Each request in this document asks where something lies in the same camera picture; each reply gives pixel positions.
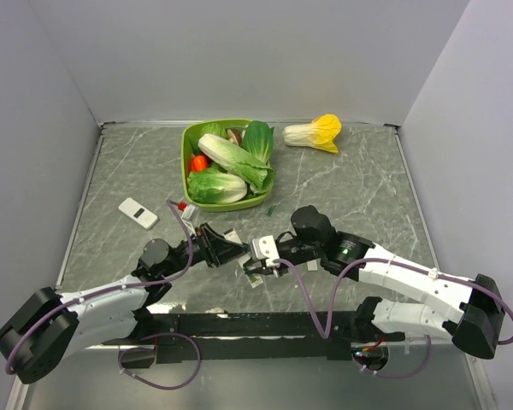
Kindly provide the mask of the white remote battery cover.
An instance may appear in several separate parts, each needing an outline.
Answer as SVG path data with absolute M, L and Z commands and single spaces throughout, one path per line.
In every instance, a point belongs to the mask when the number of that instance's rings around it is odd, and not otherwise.
M 310 272 L 315 272 L 318 269 L 317 261 L 308 261 L 307 268 Z

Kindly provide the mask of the slim white remote control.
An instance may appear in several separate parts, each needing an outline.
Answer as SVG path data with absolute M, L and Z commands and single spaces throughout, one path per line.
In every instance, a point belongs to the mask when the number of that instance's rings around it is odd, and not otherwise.
M 238 233 L 234 229 L 230 229 L 225 232 L 225 239 L 230 242 L 237 243 L 237 244 L 242 243 L 241 239 L 239 238 Z M 250 254 L 243 255 L 243 256 L 239 257 L 237 259 L 239 267 L 236 268 L 235 274 L 238 275 L 239 273 L 243 273 L 245 275 L 245 277 L 247 278 L 251 288 L 255 289 L 256 287 L 264 284 L 264 281 L 260 276 L 250 272 L 250 268 L 251 268 L 250 261 L 251 261 Z

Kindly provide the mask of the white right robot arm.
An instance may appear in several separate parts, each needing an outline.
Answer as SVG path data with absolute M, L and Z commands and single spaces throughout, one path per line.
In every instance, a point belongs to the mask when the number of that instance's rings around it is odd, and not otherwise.
M 336 230 L 313 206 L 296 210 L 290 239 L 260 237 L 239 264 L 248 274 L 279 277 L 309 261 L 338 279 L 394 291 L 408 303 L 368 297 L 357 309 L 359 340 L 393 333 L 448 339 L 474 357 L 490 360 L 500 345 L 507 312 L 496 282 L 452 276 L 401 258 L 372 241 Z

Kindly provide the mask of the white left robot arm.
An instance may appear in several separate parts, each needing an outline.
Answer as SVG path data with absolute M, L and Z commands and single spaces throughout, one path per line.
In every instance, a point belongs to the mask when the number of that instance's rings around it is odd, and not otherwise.
M 115 339 L 144 342 L 152 331 L 148 308 L 171 290 L 173 280 L 200 262 L 220 267 L 249 250 L 230 231 L 220 234 L 202 224 L 176 247 L 150 240 L 136 268 L 114 283 L 70 293 L 35 291 L 0 329 L 6 373 L 32 384 L 87 347 Z

